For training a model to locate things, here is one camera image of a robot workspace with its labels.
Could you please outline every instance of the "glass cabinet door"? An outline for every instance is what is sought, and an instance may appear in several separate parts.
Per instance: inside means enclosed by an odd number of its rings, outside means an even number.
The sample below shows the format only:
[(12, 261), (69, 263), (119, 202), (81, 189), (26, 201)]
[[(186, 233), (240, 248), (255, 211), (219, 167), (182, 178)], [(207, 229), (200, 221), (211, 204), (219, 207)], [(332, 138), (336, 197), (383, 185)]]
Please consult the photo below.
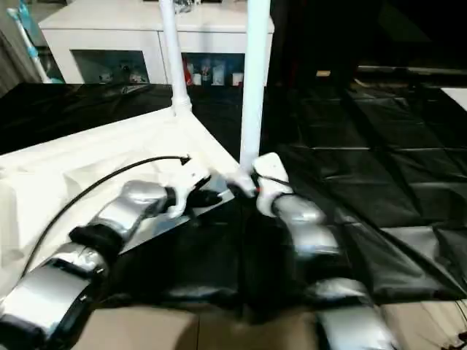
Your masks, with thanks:
[(84, 83), (149, 83), (142, 51), (72, 50)]

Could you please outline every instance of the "black tablecloth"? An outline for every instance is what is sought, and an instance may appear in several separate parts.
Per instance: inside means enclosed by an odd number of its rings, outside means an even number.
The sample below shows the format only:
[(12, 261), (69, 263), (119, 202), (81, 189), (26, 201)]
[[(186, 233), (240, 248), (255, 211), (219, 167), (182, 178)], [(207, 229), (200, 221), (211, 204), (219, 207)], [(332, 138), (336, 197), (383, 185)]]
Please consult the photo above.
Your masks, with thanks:
[[(242, 92), (190, 89), (193, 111), (236, 158)], [(0, 100), (0, 153), (170, 105), (154, 85), (19, 85)], [(466, 296), (467, 115), (440, 90), (270, 88), (262, 152), (326, 213), (378, 303)], [(231, 201), (124, 254), (106, 305), (211, 303), (259, 315), (311, 305), (287, 233)], [(326, 265), (305, 264), (303, 271)]]

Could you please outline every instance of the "floor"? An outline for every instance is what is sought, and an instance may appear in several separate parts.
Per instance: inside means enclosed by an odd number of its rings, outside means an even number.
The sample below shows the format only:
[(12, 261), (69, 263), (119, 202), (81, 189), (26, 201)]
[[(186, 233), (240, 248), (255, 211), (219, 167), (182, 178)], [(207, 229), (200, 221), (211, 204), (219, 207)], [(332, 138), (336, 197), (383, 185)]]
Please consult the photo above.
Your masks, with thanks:
[[(465, 304), (459, 303), (467, 312)], [(402, 349), (439, 350), (467, 330), (455, 303), (408, 303), (382, 308)], [(226, 316), (148, 307), (99, 310), (74, 350), (312, 350), (313, 315), (291, 311), (263, 325)]]

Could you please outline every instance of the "white pipe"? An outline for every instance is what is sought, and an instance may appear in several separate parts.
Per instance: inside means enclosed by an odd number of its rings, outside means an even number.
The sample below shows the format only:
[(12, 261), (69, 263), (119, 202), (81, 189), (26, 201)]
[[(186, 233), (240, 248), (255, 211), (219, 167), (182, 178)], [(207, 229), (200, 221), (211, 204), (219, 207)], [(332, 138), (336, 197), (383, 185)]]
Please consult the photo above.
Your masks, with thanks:
[(20, 17), (18, 11), (16, 9), (8, 9), (8, 15), (15, 21), (16, 26), (20, 32), (21, 37), (23, 38), (24, 44), (26, 45), (26, 49), (28, 51), (28, 55), (36, 67), (37, 73), (39, 74), (41, 81), (45, 84), (52, 83), (52, 80), (45, 74), (44, 67), (42, 66), (41, 60), (39, 59), (39, 55), (34, 45), (32, 45), (31, 40), (29, 40), (28, 34), (23, 27), (23, 24), (20, 21)]
[(175, 114), (177, 110), (191, 110), (190, 97), (187, 94), (185, 75), (183, 74), (182, 53), (178, 42), (177, 24), (175, 23), (175, 9), (172, 0), (160, 0), (163, 32), (166, 37), (167, 53), (169, 54), (170, 75), (172, 81), (172, 106)]
[(240, 166), (249, 171), (259, 155), (263, 92), (266, 71), (266, 43), (271, 0), (248, 0), (247, 54), (243, 88)]

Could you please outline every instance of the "robotic arm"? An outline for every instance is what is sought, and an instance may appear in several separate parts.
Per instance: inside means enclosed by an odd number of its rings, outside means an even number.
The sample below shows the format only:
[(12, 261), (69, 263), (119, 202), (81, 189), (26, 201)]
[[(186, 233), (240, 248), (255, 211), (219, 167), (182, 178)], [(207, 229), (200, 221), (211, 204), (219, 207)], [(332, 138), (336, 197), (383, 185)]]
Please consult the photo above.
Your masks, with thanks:
[(260, 192), (258, 210), (276, 217), (289, 231), (296, 251), (297, 271), (303, 264), (316, 268), (326, 264), (331, 274), (318, 279), (309, 289), (315, 305), (320, 349), (399, 349), (391, 331), (377, 313), (365, 286), (355, 280), (332, 232), (324, 226), (324, 213), (311, 201), (296, 195), (287, 185), (287, 173), (274, 153), (254, 162)]
[(208, 170), (190, 160), (173, 187), (127, 182), (89, 224), (70, 232), (71, 242), (5, 297), (0, 343), (9, 350), (70, 349), (96, 307), (109, 269), (140, 223), (166, 211), (173, 218), (182, 215), (188, 194), (208, 178)]

